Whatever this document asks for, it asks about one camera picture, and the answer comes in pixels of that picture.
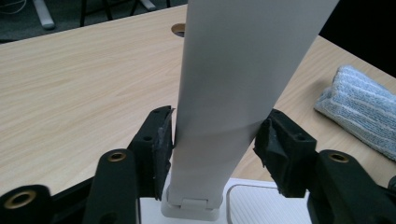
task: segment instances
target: white cylindrical object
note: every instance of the white cylindrical object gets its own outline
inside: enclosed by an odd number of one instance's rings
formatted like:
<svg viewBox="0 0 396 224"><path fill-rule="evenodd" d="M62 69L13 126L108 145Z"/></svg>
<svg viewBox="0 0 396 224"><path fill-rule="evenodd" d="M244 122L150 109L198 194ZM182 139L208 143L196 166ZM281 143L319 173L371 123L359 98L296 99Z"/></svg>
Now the white cylindrical object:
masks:
<svg viewBox="0 0 396 224"><path fill-rule="evenodd" d="M336 3L189 1L166 216L216 218L233 169Z"/></svg>

